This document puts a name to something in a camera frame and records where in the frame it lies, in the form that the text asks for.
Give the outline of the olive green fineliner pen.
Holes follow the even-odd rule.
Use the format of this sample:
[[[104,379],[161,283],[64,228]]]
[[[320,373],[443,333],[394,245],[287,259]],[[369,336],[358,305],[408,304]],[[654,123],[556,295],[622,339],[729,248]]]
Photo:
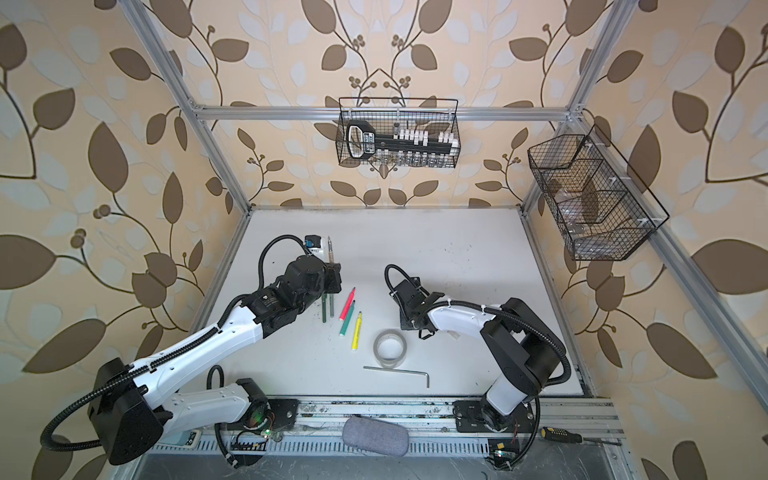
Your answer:
[[[321,296],[321,319],[322,323],[327,323],[328,320],[328,307],[327,307],[327,294]]]

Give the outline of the pink highlighter pen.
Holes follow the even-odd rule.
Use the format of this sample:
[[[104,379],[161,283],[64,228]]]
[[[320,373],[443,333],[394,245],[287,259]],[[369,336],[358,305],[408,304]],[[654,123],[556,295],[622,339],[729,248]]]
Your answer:
[[[347,316],[348,316],[348,312],[349,312],[349,310],[351,308],[352,302],[353,302],[354,297],[355,297],[355,292],[356,292],[356,288],[353,287],[352,290],[349,292],[349,295],[348,295],[348,297],[347,297],[347,299],[346,299],[346,301],[344,303],[344,306],[342,308],[341,314],[339,316],[339,319],[342,322],[345,321]]]

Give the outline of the brown fineliner pen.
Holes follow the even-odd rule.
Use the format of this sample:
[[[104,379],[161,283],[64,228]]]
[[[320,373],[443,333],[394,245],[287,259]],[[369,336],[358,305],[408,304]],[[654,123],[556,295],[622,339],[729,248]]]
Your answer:
[[[327,237],[327,242],[326,243],[327,243],[326,250],[327,250],[327,256],[328,256],[328,262],[329,263],[334,263],[333,245],[332,245],[332,240],[331,240],[330,236]]]

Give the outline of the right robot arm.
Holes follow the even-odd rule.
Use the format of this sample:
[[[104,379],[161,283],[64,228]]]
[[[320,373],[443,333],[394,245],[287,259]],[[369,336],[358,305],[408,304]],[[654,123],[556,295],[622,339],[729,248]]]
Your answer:
[[[417,331],[421,340],[440,331],[454,332],[480,339],[488,348],[500,376],[468,418],[487,430],[502,433],[518,427],[522,415],[533,415],[532,432],[522,446],[496,451],[487,459],[497,470],[513,470],[530,451],[539,431],[541,392],[572,376],[564,343],[519,298],[512,297],[500,305],[451,299],[442,292],[426,290],[419,278],[396,264],[385,266],[384,281],[398,306],[403,329]]]

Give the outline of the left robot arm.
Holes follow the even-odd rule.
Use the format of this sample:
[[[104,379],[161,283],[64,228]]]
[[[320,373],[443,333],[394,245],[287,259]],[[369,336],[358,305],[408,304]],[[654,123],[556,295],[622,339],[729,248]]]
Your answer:
[[[302,255],[271,284],[234,297],[221,318],[184,340],[124,364],[100,367],[91,392],[64,408],[43,429],[40,444],[53,452],[102,448],[112,465],[126,464],[180,431],[245,420],[266,397],[251,379],[189,394],[181,388],[241,349],[293,323],[315,301],[341,291],[341,266],[320,257],[319,235],[281,235]]]

